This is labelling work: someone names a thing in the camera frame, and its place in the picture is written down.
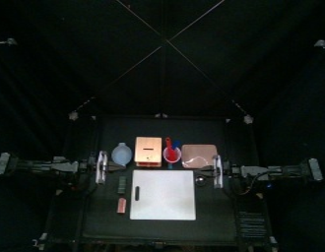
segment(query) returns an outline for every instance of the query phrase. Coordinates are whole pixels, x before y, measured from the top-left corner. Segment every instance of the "black tabletop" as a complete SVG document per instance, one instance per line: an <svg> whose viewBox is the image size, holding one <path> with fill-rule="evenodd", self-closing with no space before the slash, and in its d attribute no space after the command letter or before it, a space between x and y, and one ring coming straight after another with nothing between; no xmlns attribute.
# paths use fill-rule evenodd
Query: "black tabletop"
<svg viewBox="0 0 325 252"><path fill-rule="evenodd" d="M84 122L80 129L73 129L71 141L65 147L68 158L85 158L91 151L112 152L119 143L126 143L135 150L136 137L171 137L186 144L217 145L218 153L223 159L231 162L245 162L257 164L257 150L254 148L251 130L242 121L226 121L225 119L155 119L155 118L103 118L99 124ZM175 169L184 169L182 163L174 165ZM57 213L52 217L49 228L53 240L60 237L76 238L76 233L64 231L80 227L80 239L96 241L126 242L152 242L163 241L168 243L184 244L235 244L237 227L233 201L221 189L214 189L213 180L206 186L195 186L196 197L196 220L131 220L130 219L130 197L132 171L142 169L136 167L134 157L124 171L108 174L107 183L99 185L95 192L85 198L85 207L79 212L79 201L75 201L75 208L61 200L56 204L57 209L64 213ZM163 161L159 169L167 169ZM126 176L127 185L124 195L118 193L120 176ZM118 214L119 198L126 198L126 213Z"/></svg>

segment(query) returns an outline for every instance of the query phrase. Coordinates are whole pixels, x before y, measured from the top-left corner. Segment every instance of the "orange box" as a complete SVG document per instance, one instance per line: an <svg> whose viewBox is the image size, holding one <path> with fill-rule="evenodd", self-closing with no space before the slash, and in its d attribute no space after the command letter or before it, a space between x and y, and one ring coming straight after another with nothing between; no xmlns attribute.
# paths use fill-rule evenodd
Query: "orange box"
<svg viewBox="0 0 325 252"><path fill-rule="evenodd" d="M136 137L135 162L140 167L162 166L162 138Z"/></svg>

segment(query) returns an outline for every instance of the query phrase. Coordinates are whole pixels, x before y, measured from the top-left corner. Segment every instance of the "black wall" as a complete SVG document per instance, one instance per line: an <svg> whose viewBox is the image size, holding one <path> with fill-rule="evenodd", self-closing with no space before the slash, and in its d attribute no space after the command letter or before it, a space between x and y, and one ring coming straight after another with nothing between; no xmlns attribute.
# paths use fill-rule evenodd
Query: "black wall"
<svg viewBox="0 0 325 252"><path fill-rule="evenodd" d="M325 49L262 111L255 133L262 164L318 158L325 175ZM325 184L278 185L270 207L283 251L325 251Z"/></svg>

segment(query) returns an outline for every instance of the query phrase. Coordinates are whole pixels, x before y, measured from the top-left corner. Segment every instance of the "black enclosure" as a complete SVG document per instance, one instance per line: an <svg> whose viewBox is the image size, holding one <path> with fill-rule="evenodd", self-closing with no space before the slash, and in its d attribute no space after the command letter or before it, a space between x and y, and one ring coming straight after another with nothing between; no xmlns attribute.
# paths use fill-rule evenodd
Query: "black enclosure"
<svg viewBox="0 0 325 252"><path fill-rule="evenodd" d="M88 158L154 132L325 177L325 0L0 0L0 154ZM0 177L0 251L35 250L52 195ZM267 196L282 251L325 251L325 181Z"/></svg>

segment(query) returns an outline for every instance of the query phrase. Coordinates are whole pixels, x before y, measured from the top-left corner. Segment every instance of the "table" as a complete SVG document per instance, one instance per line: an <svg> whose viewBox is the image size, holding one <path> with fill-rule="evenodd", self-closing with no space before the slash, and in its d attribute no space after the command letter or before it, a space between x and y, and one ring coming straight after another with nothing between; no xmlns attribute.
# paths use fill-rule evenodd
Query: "table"
<svg viewBox="0 0 325 252"><path fill-rule="evenodd" d="M250 125L242 120L198 120L194 118L156 119L106 117L99 121L84 120L75 124L65 146L65 157L87 158L92 152L110 153L119 143L126 142L134 151L135 137L171 137L182 144L214 144L223 159L245 165L258 164L257 148ZM131 220L130 195L132 171L139 169L134 160L124 171L110 174L106 185L99 185L89 195L60 195L53 197L45 234L47 243L67 242L114 244L191 244L213 246L241 246L242 229L238 201L223 190L213 188L213 180L204 187L195 188L196 220ZM118 214L119 179L127 177L124 197L126 213ZM265 218L266 237L271 234L266 205L258 199L247 199Z"/></svg>

